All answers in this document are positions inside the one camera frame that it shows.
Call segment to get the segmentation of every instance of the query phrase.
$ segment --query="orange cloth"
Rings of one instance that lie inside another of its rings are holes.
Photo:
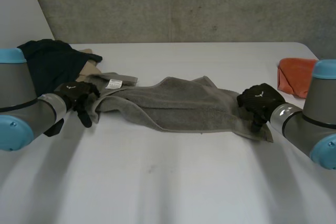
[[[278,68],[278,90],[306,98],[317,60],[286,58]]]

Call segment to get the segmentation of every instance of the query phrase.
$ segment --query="towel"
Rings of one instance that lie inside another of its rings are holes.
[[[317,60],[286,58],[278,67],[278,90],[306,98]]]
[[[133,123],[164,132],[227,132],[252,140],[272,142],[267,125],[258,133],[250,131],[253,115],[239,108],[234,91],[218,89],[204,76],[193,81],[167,77],[152,87],[134,87],[136,81],[123,82],[119,89],[106,89],[109,79],[125,80],[116,73],[95,74],[86,81],[101,92],[97,100],[89,99],[87,111],[98,123],[99,113],[120,111]]]

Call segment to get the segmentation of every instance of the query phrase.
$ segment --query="towel tag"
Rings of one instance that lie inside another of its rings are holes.
[[[109,84],[107,84],[106,89],[119,89],[121,88],[122,81],[118,80],[110,80]]]

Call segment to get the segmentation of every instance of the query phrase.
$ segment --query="table surface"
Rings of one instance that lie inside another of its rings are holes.
[[[208,76],[242,92],[277,85],[282,58],[315,58],[299,43],[90,44],[103,72],[151,86]],[[303,106],[283,94],[287,101]],[[1,223],[336,223],[335,171],[272,130],[274,143],[231,132],[162,133],[118,112],[90,129],[71,114],[58,136],[0,152]]]

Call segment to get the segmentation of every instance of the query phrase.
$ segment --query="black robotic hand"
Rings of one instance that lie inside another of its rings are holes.
[[[270,85],[263,83],[246,89],[237,97],[239,107],[244,107],[253,113],[252,132],[260,131],[261,127],[270,121],[273,111],[286,103],[285,99]]]
[[[85,101],[92,93],[97,97],[100,96],[100,93],[94,84],[83,81],[67,82],[59,86],[54,93],[63,98],[67,105],[67,110],[72,108],[74,111],[77,111],[80,121],[86,128],[92,126],[92,121],[85,111]]]

